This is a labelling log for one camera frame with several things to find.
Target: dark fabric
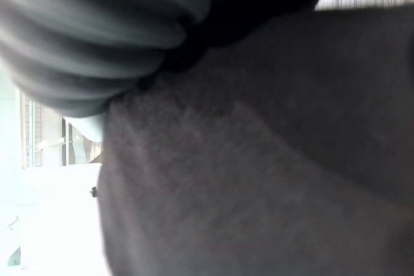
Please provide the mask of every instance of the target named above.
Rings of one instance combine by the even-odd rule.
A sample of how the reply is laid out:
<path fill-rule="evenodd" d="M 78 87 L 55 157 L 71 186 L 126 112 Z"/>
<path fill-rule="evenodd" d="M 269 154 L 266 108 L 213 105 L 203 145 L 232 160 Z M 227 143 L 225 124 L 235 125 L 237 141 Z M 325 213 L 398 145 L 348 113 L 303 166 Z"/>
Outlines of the dark fabric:
<path fill-rule="evenodd" d="M 414 275 L 413 19 L 286 15 L 113 100 L 114 276 Z"/>
<path fill-rule="evenodd" d="M 98 114 L 110 98 L 158 70 L 165 51 L 181 46 L 216 1 L 240 2 L 0 0 L 1 70 L 28 96 L 64 116 Z M 284 11 L 292 4 L 275 0 L 271 7 Z M 250 9 L 239 10 L 233 22 L 243 24 L 254 12 Z M 250 30 L 251 24 L 245 27 Z"/>

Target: wrinkled cloth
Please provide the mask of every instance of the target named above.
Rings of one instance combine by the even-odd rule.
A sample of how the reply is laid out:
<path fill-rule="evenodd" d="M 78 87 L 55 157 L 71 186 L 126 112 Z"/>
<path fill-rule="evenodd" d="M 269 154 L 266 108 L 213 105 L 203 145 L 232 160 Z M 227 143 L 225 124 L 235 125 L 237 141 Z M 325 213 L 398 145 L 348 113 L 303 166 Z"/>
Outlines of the wrinkled cloth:
<path fill-rule="evenodd" d="M 0 0 L 1 70 L 61 115 L 100 114 L 157 71 L 220 1 L 239 0 Z"/>

